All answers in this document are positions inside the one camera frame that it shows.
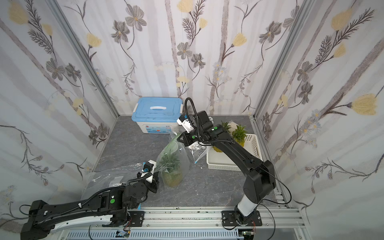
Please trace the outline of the clear bag blue zipper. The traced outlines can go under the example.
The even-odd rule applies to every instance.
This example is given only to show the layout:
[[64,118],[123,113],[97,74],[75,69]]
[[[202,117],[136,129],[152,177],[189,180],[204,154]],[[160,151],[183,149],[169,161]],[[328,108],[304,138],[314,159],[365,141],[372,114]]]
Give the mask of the clear bag blue zipper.
[[81,200],[89,198],[99,190],[118,187],[128,180],[137,178],[137,173],[141,173],[143,167],[144,163],[138,163],[91,173],[88,177],[87,185],[82,191]]
[[[175,127],[171,132],[171,140],[174,138],[178,138],[181,133],[183,133],[185,130],[182,126]],[[182,147],[186,150],[187,156],[189,159],[196,164],[199,160],[204,158],[209,151],[210,147],[202,146],[199,143],[193,143],[191,146],[185,147],[184,144],[182,144]]]

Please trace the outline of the green zipper NIU bag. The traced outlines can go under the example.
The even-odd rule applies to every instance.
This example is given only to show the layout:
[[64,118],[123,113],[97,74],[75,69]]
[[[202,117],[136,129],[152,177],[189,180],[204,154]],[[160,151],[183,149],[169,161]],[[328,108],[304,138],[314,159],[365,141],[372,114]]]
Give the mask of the green zipper NIU bag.
[[159,173],[167,187],[176,188],[189,169],[190,160],[184,145],[173,138],[158,155],[155,172]]

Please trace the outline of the yellow pineapple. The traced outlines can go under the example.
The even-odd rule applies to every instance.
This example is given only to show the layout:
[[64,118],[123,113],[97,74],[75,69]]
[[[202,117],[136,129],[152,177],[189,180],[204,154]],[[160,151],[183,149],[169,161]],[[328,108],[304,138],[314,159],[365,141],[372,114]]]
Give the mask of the yellow pineapple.
[[245,145],[247,137],[247,131],[245,130],[245,127],[241,125],[237,125],[235,130],[232,132],[232,138],[240,144],[242,147]]
[[[223,121],[221,121],[221,125],[222,125],[223,128],[225,128],[225,130],[226,130],[227,132],[230,132],[229,129],[231,129],[232,126],[231,126],[228,122],[223,122]],[[216,152],[218,152],[218,153],[222,153],[222,151],[221,151],[220,149],[218,149],[217,147],[213,147],[213,149],[214,149]]]

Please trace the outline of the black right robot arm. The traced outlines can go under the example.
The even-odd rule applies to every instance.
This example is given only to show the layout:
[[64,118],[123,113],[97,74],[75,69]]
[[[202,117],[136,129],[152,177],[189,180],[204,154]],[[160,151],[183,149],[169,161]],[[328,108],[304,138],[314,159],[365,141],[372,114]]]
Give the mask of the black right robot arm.
[[214,125],[205,111],[197,112],[191,98],[186,98],[184,107],[191,104],[194,114],[186,112],[186,116],[178,119],[178,124],[185,131],[177,141],[188,147],[194,143],[200,146],[212,146],[221,150],[245,175],[243,185],[244,196],[236,205],[234,217],[238,225],[245,225],[256,218],[257,207],[272,192],[279,181],[275,176],[275,168],[270,161],[262,161],[242,147],[222,125]]

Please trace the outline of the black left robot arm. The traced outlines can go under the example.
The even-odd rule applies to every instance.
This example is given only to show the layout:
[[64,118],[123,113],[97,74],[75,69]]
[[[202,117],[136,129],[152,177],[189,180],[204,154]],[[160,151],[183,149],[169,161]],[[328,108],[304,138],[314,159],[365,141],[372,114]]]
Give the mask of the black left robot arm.
[[34,201],[21,230],[21,239],[40,240],[60,228],[81,225],[140,227],[144,212],[138,210],[139,205],[147,200],[149,192],[156,193],[158,187],[159,174],[147,172],[120,186],[99,190],[85,200],[58,205]]

